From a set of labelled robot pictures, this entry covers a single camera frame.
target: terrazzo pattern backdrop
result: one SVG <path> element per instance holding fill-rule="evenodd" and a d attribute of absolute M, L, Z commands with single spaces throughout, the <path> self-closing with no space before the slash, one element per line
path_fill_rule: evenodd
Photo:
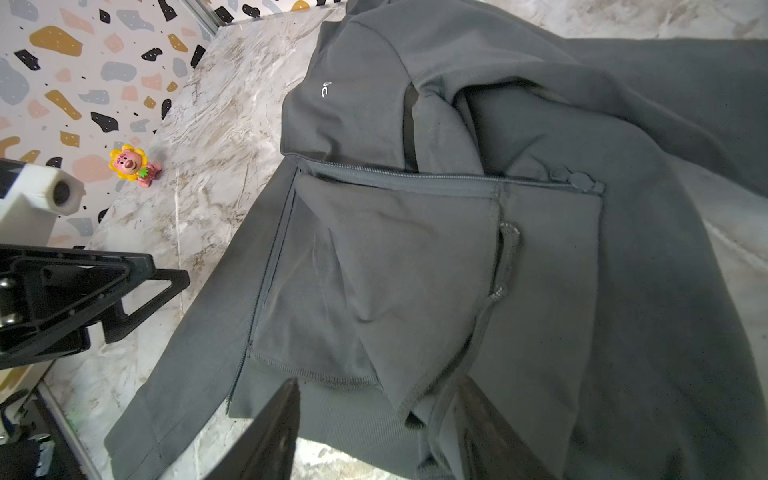
<path fill-rule="evenodd" d="M 204 0 L 224 23 L 253 20 L 265 15 L 296 12 L 309 7 L 341 3 L 342 0 Z"/>
<path fill-rule="evenodd" d="M 109 152 L 149 143 L 210 36 L 178 0 L 0 0 L 0 28 L 0 157 L 85 183 L 48 243 L 85 245 L 117 192 L 137 188 Z"/>

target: pink bear figurine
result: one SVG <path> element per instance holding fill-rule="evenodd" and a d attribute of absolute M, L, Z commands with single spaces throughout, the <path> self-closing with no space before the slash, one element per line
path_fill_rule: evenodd
<path fill-rule="evenodd" d="M 125 144 L 123 148 L 115 148 L 109 156 L 109 168 L 117 172 L 118 178 L 130 182 L 138 180 L 139 187 L 147 188 L 152 185 L 152 180 L 157 178 L 163 167 L 159 164 L 151 164 L 147 155 L 140 148 Z"/>

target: gray fabric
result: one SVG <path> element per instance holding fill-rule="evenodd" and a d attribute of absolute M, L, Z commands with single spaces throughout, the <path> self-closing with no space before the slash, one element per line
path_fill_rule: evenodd
<path fill-rule="evenodd" d="M 456 473 L 465 372 L 565 478 L 760 478 L 753 359 L 665 157 L 768 193 L 766 59 L 764 41 L 564 40 L 465 0 L 350 2 L 283 104 L 288 158 L 105 442 L 115 478 L 155 478 L 236 377 L 230 414 L 253 416 L 295 374 L 301 435 Z M 493 178 L 563 167 L 602 205 Z M 508 283 L 500 220 L 522 233 Z"/>

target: marble surface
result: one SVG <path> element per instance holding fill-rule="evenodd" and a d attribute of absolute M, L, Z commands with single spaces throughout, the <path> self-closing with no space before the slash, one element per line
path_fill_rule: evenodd
<path fill-rule="evenodd" d="M 492 3 L 560 35 L 768 37 L 762 0 Z M 58 360 L 45 379 L 105 480 L 112 475 L 104 437 L 280 162 L 283 97 L 306 72 L 320 22 L 342 16 L 342 8 L 311 8 L 219 30 L 146 149 L 164 164 L 162 178 L 149 189 L 127 185 L 88 245 L 152 253 L 158 267 L 183 268 L 191 278 L 189 288 L 118 343 L 105 345 L 100 327 L 91 327 L 91 349 Z M 768 202 L 701 169 L 676 168 L 705 219 L 768 389 Z M 145 284 L 124 299 L 126 310 L 162 288 Z M 221 406 L 163 478 L 204 477 L 247 424 L 228 419 Z M 300 440 L 293 478 L 395 477 Z"/>

